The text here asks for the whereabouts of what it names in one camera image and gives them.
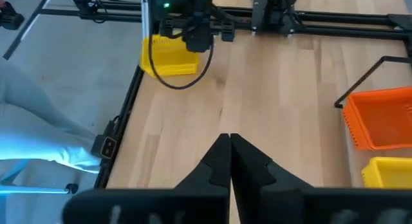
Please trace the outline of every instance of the black clamp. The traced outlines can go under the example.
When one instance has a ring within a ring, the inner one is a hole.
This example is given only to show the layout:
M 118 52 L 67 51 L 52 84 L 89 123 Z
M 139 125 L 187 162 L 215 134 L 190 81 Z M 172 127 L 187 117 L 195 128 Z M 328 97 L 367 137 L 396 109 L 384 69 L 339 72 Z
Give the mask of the black clamp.
M 4 8 L 0 8 L 0 26 L 7 30 L 18 30 L 24 21 L 24 17 L 18 14 L 12 4 L 6 2 Z
M 164 19 L 160 22 L 159 34 L 170 37 L 173 34 L 173 19 Z
M 234 40 L 234 22 L 233 21 L 222 21 L 221 22 L 221 39 L 222 41 Z
M 103 135 L 96 136 L 93 147 L 91 148 L 91 154 L 93 156 L 109 160 L 115 155 L 117 141 L 113 137 L 112 133 L 115 130 L 117 118 L 118 117 L 114 120 L 110 120 L 103 132 Z

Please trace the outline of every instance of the orange basket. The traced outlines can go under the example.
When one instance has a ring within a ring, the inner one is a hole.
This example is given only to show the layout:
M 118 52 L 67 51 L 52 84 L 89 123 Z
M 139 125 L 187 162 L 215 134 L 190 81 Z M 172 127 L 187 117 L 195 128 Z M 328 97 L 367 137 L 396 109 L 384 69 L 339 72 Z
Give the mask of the orange basket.
M 342 113 L 357 149 L 412 147 L 412 87 L 351 93 Z

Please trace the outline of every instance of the light blue pants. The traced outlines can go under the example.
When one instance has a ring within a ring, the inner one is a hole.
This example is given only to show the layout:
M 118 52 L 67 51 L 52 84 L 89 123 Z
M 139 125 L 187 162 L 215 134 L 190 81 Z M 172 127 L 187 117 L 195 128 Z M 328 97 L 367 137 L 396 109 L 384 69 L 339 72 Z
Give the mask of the light blue pants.
M 41 159 L 98 173 L 95 135 L 52 104 L 24 73 L 0 57 L 0 160 Z

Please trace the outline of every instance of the metal bar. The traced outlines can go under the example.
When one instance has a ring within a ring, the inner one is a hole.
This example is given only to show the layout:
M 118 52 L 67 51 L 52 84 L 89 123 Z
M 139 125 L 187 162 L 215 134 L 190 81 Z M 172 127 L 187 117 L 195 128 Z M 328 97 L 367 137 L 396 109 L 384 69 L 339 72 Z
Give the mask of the metal bar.
M 406 37 L 408 37 L 408 34 L 402 30 L 385 30 L 378 28 L 348 28 L 323 25 L 308 25 L 305 27 L 298 26 L 295 30 L 295 33 L 400 41 L 403 41 Z
M 75 10 L 57 10 L 57 9 L 42 9 L 40 15 L 63 15 L 63 16 L 79 16 L 79 11 Z
M 122 106 L 122 110 L 120 111 L 116 128 L 113 130 L 113 135 L 117 141 L 117 146 L 115 147 L 112 159 L 110 159 L 101 167 L 94 188 L 106 188 L 108 184 L 111 170 L 115 164 L 115 160 L 118 154 L 118 150 L 120 149 L 120 145 L 122 144 L 123 135 L 127 128 L 127 123 L 129 121 L 133 104 L 135 103 L 138 90 L 142 83 L 143 75 L 144 72 L 138 65 L 136 67 L 135 74 L 133 75 L 132 81 L 130 83 L 129 90 L 127 91 L 126 98 Z
M 406 54 L 408 57 L 412 58 L 412 34 L 404 40 Z
M 252 30 L 251 22 L 247 23 L 235 23 L 235 29 L 237 30 Z
M 40 11 L 42 15 L 65 15 L 65 16 L 75 16 L 81 19 L 87 20 L 106 20 L 106 21 L 120 21 L 120 22 L 132 22 L 139 23 L 142 22 L 142 16 L 139 14 L 121 14 L 121 13 L 105 13 L 97 12 L 95 14 L 79 14 L 78 11 L 73 10 L 57 10 L 57 9 L 42 9 Z
M 398 63 L 408 63 L 412 64 L 412 58 L 409 57 L 391 57 L 383 56 L 381 57 L 358 81 L 356 81 L 340 98 L 336 100 L 334 106 L 336 108 L 343 108 L 341 102 L 346 99 L 346 97 L 352 93 L 359 85 L 362 84 L 383 62 L 398 62 Z
M 127 2 L 100 2 L 101 8 L 110 10 L 122 10 L 122 11 L 141 11 L 142 6 L 140 3 L 127 3 Z
M 338 14 L 333 12 L 296 11 L 302 21 L 317 21 L 326 23 L 371 24 L 391 26 L 387 15 Z
M 41 0 L 39 5 L 37 5 L 37 8 L 34 10 L 33 14 L 30 16 L 30 18 L 26 21 L 26 24 L 23 26 L 23 28 L 20 30 L 19 34 L 17 34 L 17 37 L 14 39 L 12 44 L 8 47 L 6 50 L 6 53 L 3 55 L 3 57 L 8 60 L 14 53 L 14 51 L 17 49 L 19 46 L 20 42 L 23 40 L 24 35 L 26 32 L 30 29 L 32 26 L 33 22 L 35 21 L 37 15 L 39 15 L 39 11 L 43 9 L 45 4 L 47 3 L 48 0 Z

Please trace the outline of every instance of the black metal frame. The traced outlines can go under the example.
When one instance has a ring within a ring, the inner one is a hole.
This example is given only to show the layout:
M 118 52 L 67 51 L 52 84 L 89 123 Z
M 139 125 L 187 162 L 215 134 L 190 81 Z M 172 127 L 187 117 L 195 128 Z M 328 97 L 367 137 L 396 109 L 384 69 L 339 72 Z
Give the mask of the black metal frame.
M 8 49 L 6 54 L 3 56 L 9 59 L 13 54 L 17 46 L 21 41 L 21 37 L 24 35 L 25 31 L 32 25 L 32 22 L 38 15 L 62 15 L 62 16 L 75 16 L 81 19 L 88 20 L 106 20 L 106 21 L 120 21 L 120 22 L 130 22 L 130 23 L 140 23 L 142 22 L 142 17 L 139 12 L 141 12 L 140 3 L 130 3 L 121 1 L 108 1 L 101 2 L 99 4 L 99 10 L 93 12 L 92 14 L 81 14 L 74 10 L 55 10 L 55 9 L 43 9 L 43 6 L 47 0 L 42 0 L 40 5 L 37 7 L 34 14 L 31 16 L 26 26 L 21 30 L 19 36 L 13 42 L 11 47 Z M 253 8 L 236 8 L 236 7 L 220 7 L 224 12 L 235 15 L 237 17 L 244 18 L 243 22 L 236 23 L 234 28 L 239 30 L 250 30 L 253 32 L 275 32 L 281 34 L 310 34 L 310 35 L 329 35 L 329 36 L 343 36 L 343 37 L 358 37 L 358 38 L 372 38 L 372 39 L 391 39 L 397 41 L 403 41 L 406 47 L 406 53 L 409 58 L 404 57 L 389 57 L 385 56 L 381 58 L 364 76 L 362 76 L 343 96 L 341 96 L 335 103 L 335 107 L 342 108 L 341 102 L 346 98 L 346 96 L 352 92 L 362 81 L 364 81 L 368 76 L 370 76 L 384 61 L 391 62 L 404 62 L 411 64 L 412 58 L 412 16 L 410 15 L 399 15 L 399 14 L 389 14 L 389 15 L 366 15 L 366 14 L 339 14 L 331 12 L 306 12 L 306 11 L 294 11 L 297 17 L 303 22 L 315 21 L 323 23 L 346 23 L 346 24 L 370 24 L 379 26 L 388 26 L 389 28 L 350 28 L 342 26 L 330 26 L 330 25 L 320 25 L 320 24 L 310 24 L 299 26 L 292 21 L 288 20 L 288 17 L 283 18 L 284 25 L 282 28 L 275 27 L 276 23 L 272 20 L 264 20 L 264 9 L 267 4 L 267 0 L 254 0 Z M 124 13 L 113 13 L 113 12 L 103 12 L 104 8 L 107 10 L 123 10 L 123 11 L 134 11 L 135 14 L 124 14 Z M 275 17 L 279 14 L 274 12 L 271 14 Z M 215 25 L 221 25 L 219 21 L 214 21 Z M 133 104 L 138 93 L 140 83 L 142 81 L 143 71 L 139 66 L 136 67 L 135 75 L 132 79 L 129 91 L 127 92 L 125 102 L 123 104 L 122 110 L 118 116 L 116 122 L 112 121 L 109 123 L 108 128 L 101 136 L 110 137 L 110 139 L 115 140 L 116 147 L 113 151 L 113 157 L 110 159 L 105 159 L 102 161 L 102 169 L 96 181 L 96 188 L 104 188 L 109 180 L 109 175 L 120 147 L 123 134 L 126 130 L 127 122 L 129 119 L 130 112 L 133 108 Z M 104 145 L 105 143 L 95 143 L 95 145 Z
M 396 63 L 407 63 L 412 64 L 412 58 L 410 57 L 392 57 L 383 56 L 381 57 L 364 75 L 358 79 L 342 96 L 340 96 L 336 102 L 333 104 L 336 108 L 342 109 L 343 105 L 341 102 L 346 99 L 346 97 L 352 93 L 359 85 L 362 84 L 375 70 L 379 68 L 384 62 L 396 62 Z

